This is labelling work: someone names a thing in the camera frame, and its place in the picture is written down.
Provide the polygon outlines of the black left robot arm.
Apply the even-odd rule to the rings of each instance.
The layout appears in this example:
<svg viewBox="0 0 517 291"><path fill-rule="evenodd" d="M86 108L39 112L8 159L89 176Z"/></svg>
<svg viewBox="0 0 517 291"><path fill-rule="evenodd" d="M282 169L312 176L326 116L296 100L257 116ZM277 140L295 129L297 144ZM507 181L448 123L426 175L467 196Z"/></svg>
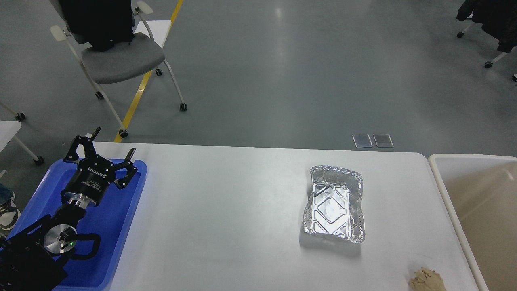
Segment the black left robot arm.
<svg viewBox="0 0 517 291"><path fill-rule="evenodd" d="M1 243L2 291L51 291L68 274L70 260L94 258L101 247L97 233L77 228L88 207L100 205L111 185L126 188L137 173L131 148L122 162L115 163L96 153L94 139L101 131L77 135L64 163L76 171L60 192L61 206Z"/></svg>

